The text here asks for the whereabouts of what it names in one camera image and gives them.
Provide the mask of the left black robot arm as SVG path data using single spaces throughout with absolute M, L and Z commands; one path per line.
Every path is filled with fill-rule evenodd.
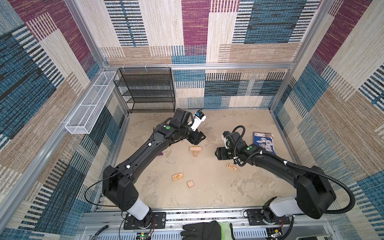
M 176 109 L 172 118 L 158 124 L 149 139 L 130 157 L 117 166 L 108 166 L 103 171 L 102 194 L 114 206 L 128 212 L 141 225 L 148 226 L 152 220 L 152 209 L 139 198 L 134 186 L 144 169 L 166 148 L 183 140 L 198 145 L 206 138 L 198 130 L 206 119 L 202 110 L 195 114 Z

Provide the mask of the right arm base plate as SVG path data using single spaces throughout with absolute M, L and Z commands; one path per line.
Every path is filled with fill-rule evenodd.
M 277 217 L 270 210 L 248 209 L 243 212 L 243 216 L 248 219 L 250 226 L 261 225 L 289 225 L 291 218 L 288 216 Z

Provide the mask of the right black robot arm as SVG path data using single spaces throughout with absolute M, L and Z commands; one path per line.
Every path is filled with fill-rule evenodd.
M 237 129 L 223 132 L 224 147 L 217 148 L 215 155 L 219 161 L 233 160 L 239 167 L 251 165 L 262 168 L 286 181 L 296 189 L 289 197 L 273 197 L 262 207 L 263 221 L 274 224 L 278 218 L 293 215 L 306 215 L 320 219 L 323 214 L 337 215 L 352 210 L 356 198 L 351 189 L 341 181 L 328 176 L 317 167 L 301 166 L 287 161 L 255 144 L 248 145 L 243 140 L 243 133 Z M 344 189 L 349 196 L 349 203 L 341 209 L 330 210 L 337 195 L 331 186 L 334 183 Z

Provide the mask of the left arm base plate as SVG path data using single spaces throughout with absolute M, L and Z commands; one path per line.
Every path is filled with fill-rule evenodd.
M 166 224 L 166 212 L 153 212 L 150 210 L 147 215 L 138 220 L 131 214 L 126 214 L 124 220 L 124 230 L 139 230 L 139 229 L 164 229 Z

